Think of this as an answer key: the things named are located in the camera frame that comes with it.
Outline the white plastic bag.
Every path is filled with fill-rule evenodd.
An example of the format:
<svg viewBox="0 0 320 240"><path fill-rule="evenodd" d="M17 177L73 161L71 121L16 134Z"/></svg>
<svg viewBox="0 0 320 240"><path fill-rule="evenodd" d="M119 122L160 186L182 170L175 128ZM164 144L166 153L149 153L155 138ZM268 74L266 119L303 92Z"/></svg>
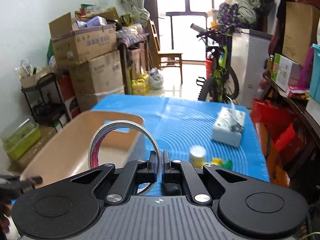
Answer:
<svg viewBox="0 0 320 240"><path fill-rule="evenodd" d="M152 68L149 71L149 83L151 90L159 90L163 88L163 75L158 68Z"/></svg>

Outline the wooden chair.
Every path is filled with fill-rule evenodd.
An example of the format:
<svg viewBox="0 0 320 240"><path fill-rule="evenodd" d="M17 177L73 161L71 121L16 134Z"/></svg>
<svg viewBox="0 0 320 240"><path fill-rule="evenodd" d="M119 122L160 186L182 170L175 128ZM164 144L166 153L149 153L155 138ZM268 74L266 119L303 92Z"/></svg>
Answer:
<svg viewBox="0 0 320 240"><path fill-rule="evenodd" d="M174 67L179 68L181 84L183 83L182 72L182 53L178 53L172 49L161 50L159 36L157 34L156 25L153 20L149 19L149 28L152 37L152 44L154 46L154 53L152 54L154 59L154 67L157 69Z"/></svg>

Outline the blue silicone mat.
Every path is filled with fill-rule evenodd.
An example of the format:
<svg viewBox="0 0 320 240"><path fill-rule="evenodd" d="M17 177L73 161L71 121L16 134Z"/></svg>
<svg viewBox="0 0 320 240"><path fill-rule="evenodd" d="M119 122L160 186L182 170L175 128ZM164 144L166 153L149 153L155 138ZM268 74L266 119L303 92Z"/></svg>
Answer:
<svg viewBox="0 0 320 240"><path fill-rule="evenodd" d="M159 148L168 151L170 159L188 161L189 148L200 145L206 149L206 161L212 158L230 159L234 171L269 181L266 161L249 114L246 114L239 147L212 140L213 125L222 107L221 103L113 94L92 109L141 116L145 128L155 138Z"/></svg>

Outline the yellow toy block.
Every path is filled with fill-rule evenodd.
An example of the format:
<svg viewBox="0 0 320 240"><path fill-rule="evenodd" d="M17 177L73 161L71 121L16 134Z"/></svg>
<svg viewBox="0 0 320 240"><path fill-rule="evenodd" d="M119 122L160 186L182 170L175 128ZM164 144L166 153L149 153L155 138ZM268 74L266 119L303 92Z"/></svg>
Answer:
<svg viewBox="0 0 320 240"><path fill-rule="evenodd" d="M212 164L217 165L217 166L222 166L223 160L221 158L212 158Z"/></svg>

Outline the black metal shelf rack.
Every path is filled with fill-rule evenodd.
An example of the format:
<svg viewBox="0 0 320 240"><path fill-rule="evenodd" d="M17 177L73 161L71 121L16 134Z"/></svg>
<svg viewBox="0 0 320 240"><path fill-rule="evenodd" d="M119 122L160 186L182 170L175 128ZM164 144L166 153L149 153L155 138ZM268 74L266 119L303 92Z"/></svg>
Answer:
<svg viewBox="0 0 320 240"><path fill-rule="evenodd" d="M50 85L54 85L57 99L54 99L51 92L47 89ZM55 127L58 121L61 126L64 126L61 118L63 121L66 121L65 124L71 121L58 86L56 74L46 74L36 81L35 85L27 88L21 87L21 92L27 101L31 116L38 124ZM28 98L28 94L30 93L36 93L39 96L39 98L37 98L39 100L38 104L32 106Z"/></svg>

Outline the white pill bottle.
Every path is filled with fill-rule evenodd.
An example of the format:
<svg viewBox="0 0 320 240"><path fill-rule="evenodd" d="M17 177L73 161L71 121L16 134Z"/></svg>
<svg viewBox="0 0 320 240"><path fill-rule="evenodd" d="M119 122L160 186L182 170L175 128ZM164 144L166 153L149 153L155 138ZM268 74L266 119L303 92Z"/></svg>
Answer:
<svg viewBox="0 0 320 240"><path fill-rule="evenodd" d="M206 156L206 149L202 146L195 145L189 148L189 162L195 168L202 168Z"/></svg>

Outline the beige plastic basket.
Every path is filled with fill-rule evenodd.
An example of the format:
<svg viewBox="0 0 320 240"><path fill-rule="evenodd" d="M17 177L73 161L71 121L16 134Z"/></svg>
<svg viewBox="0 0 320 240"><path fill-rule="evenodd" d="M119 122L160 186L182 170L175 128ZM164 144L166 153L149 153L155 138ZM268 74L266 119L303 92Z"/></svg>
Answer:
<svg viewBox="0 0 320 240"><path fill-rule="evenodd" d="M22 172L20 179L41 176L43 185L89 170L88 151L95 132L104 123L128 120L144 125L141 116L111 112L85 111L50 139Z"/></svg>

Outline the green white carton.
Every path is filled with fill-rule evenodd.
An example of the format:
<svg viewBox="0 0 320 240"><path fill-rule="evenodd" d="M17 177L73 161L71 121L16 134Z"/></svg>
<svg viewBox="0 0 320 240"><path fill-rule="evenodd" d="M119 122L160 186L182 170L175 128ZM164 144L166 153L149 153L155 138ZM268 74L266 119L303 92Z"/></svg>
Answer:
<svg viewBox="0 0 320 240"><path fill-rule="evenodd" d="M283 91L290 86L296 87L300 79L303 67L291 59L275 53L271 70L271 80Z"/></svg>

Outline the green lidded plastic container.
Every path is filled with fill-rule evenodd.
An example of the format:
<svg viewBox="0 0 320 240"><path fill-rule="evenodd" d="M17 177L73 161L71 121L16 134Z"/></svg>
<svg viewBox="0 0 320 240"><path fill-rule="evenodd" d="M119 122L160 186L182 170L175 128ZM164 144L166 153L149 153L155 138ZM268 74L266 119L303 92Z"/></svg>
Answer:
<svg viewBox="0 0 320 240"><path fill-rule="evenodd" d="M15 120L1 132L1 141L7 155L17 160L41 139L39 124L32 116Z"/></svg>

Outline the open top cardboard box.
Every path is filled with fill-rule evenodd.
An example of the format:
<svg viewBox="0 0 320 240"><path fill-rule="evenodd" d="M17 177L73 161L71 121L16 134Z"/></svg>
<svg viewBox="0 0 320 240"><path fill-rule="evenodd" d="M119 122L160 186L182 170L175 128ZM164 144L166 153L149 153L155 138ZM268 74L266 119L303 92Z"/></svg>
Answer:
<svg viewBox="0 0 320 240"><path fill-rule="evenodd" d="M80 29L71 13L49 23L55 61L60 69L82 64L116 50L113 24Z"/></svg>

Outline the red bag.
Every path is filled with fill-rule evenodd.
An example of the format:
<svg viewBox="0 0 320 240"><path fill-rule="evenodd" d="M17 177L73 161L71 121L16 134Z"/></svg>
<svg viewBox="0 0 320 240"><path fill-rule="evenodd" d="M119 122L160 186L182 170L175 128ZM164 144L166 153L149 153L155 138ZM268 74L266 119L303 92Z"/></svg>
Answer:
<svg viewBox="0 0 320 240"><path fill-rule="evenodd" d="M305 147L303 136L296 126L296 115L289 108L268 100L252 101L251 118L267 128L283 164L292 161Z"/></svg>

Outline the clear tape roll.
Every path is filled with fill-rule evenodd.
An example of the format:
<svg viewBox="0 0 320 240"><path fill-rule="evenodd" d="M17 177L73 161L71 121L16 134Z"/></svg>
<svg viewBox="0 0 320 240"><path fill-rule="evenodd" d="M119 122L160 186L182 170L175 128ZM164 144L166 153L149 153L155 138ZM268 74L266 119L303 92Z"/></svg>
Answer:
<svg viewBox="0 0 320 240"><path fill-rule="evenodd" d="M161 151L151 133L133 121L114 120L103 124L93 135L88 151L90 168L113 163L117 168L128 161L145 159L145 141L148 138L155 151L155 176L160 173Z"/></svg>

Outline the large lower cardboard box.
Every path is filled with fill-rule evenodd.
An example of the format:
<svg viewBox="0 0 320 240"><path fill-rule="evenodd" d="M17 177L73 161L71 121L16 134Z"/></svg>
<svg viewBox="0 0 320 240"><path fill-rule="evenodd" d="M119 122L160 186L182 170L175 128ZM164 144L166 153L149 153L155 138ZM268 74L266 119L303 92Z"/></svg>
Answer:
<svg viewBox="0 0 320 240"><path fill-rule="evenodd" d="M69 73L78 105L83 112L110 94L124 93L118 50L71 67Z"/></svg>

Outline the green toy cylinder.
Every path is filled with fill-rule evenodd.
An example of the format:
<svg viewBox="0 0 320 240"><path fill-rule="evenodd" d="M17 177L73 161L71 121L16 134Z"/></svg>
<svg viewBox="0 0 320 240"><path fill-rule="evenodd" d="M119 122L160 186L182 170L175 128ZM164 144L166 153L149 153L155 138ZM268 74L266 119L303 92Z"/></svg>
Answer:
<svg viewBox="0 0 320 240"><path fill-rule="evenodd" d="M227 159L221 164L221 167L227 170L232 170L233 162L230 159Z"/></svg>

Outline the yellow oil jug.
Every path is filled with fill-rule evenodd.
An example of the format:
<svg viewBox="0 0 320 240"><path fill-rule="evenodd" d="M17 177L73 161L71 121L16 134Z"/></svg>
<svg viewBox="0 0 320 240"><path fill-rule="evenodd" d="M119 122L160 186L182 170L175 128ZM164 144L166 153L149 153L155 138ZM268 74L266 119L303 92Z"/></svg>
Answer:
<svg viewBox="0 0 320 240"><path fill-rule="evenodd" d="M132 80L131 85L132 85L133 95L146 94L146 86L145 86L145 81L143 79Z"/></svg>

